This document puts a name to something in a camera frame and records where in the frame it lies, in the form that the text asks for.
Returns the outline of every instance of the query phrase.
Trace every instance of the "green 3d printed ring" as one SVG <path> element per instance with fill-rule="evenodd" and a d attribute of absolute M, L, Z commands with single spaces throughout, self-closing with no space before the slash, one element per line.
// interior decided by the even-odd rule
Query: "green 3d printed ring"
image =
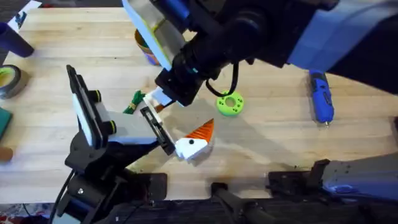
<path fill-rule="evenodd" d="M 243 110 L 243 104 L 243 97 L 237 92 L 234 92 L 229 96 L 218 97 L 216 100 L 218 110 L 225 116 L 238 115 Z"/>

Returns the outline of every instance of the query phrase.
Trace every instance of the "tape roll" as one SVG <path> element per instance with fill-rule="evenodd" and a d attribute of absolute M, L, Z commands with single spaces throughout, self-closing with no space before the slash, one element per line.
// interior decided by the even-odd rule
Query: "tape roll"
<path fill-rule="evenodd" d="M 28 76 L 14 65 L 0 67 L 0 98 L 8 99 L 18 94 L 27 84 Z"/>

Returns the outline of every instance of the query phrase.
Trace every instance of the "black wire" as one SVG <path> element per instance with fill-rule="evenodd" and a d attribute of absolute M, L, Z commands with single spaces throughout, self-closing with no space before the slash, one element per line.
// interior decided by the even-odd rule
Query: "black wire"
<path fill-rule="evenodd" d="M 218 96 L 218 97 L 224 97 L 224 96 L 229 96 L 232 93 L 234 93 L 236 86 L 238 85 L 238 75 L 239 75 L 239 62 L 233 64 L 233 71 L 232 71 L 232 83 L 231 83 L 231 88 L 229 89 L 229 92 L 227 94 L 222 94 L 215 90 L 209 83 L 209 79 L 206 80 L 206 87 L 209 89 L 209 91 Z"/>
<path fill-rule="evenodd" d="M 29 217 L 31 217 L 32 215 L 30 215 L 30 213 L 27 211 L 26 205 L 23 203 L 22 206 L 24 207 L 24 210 L 25 210 L 26 214 L 27 214 Z"/>
<path fill-rule="evenodd" d="M 50 218 L 49 218 L 49 224 L 52 224 L 52 221 L 53 221 L 54 216 L 55 216 L 55 211 L 57 211 L 57 207 L 58 207 L 58 204 L 60 203 L 61 197 L 62 197 L 67 185 L 69 184 L 70 179 L 72 179 L 74 173 L 75 173 L 74 170 L 70 171 L 69 176 L 65 180 L 65 183 L 63 184 L 60 192 L 58 193 L 57 199 L 55 200 L 54 206 L 52 207 L 52 210 L 51 210 L 51 214 L 50 214 Z"/>
<path fill-rule="evenodd" d="M 136 211 L 138 210 L 138 208 L 140 208 L 140 207 L 143 206 L 143 205 L 144 205 L 143 203 L 140 204 L 140 205 L 137 205 L 137 206 L 130 212 L 130 214 L 127 216 L 127 218 L 123 221 L 122 224 L 125 224 L 125 223 L 127 222 L 127 220 L 129 220 L 129 218 L 131 218 L 131 216 L 134 214 L 134 212 L 136 212 Z"/>

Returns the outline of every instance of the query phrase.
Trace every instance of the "blue glue gun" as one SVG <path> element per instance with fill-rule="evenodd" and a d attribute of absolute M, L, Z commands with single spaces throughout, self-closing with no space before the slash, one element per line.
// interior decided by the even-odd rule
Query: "blue glue gun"
<path fill-rule="evenodd" d="M 310 78 L 313 107 L 317 121 L 329 125 L 335 115 L 335 109 L 331 102 L 331 93 L 326 75 L 323 72 L 311 70 Z"/>

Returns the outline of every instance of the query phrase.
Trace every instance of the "wooden tabletop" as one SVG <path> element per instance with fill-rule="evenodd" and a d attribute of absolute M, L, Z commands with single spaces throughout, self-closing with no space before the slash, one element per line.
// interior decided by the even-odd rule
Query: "wooden tabletop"
<path fill-rule="evenodd" d="M 70 171 L 64 160 L 78 128 L 66 64 L 83 75 L 89 89 L 101 91 L 108 110 L 122 112 L 136 90 L 155 88 L 161 68 L 149 65 L 134 41 L 134 30 L 122 8 L 29 12 L 21 35 L 35 54 L 9 54 L 5 62 L 31 79 L 22 93 L 0 102 L 14 115 L 0 142 L 14 150 L 12 162 L 0 165 L 0 203 L 53 202 Z M 232 68 L 226 67 L 215 88 L 228 89 L 231 74 Z M 161 114 L 176 138 L 214 118 L 208 155 L 188 164 L 158 148 L 131 168 L 167 173 L 168 199 L 207 198 L 214 181 L 227 182 L 242 197 L 267 197 L 269 171 L 309 169 L 324 158 L 396 152 L 392 120 L 398 115 L 398 98 L 335 75 L 328 75 L 328 81 L 335 119 L 324 128 L 313 121 L 306 71 L 242 62 L 237 91 L 246 103 L 239 116 L 220 115 L 215 96 L 206 88 L 192 105 L 173 105 Z"/>

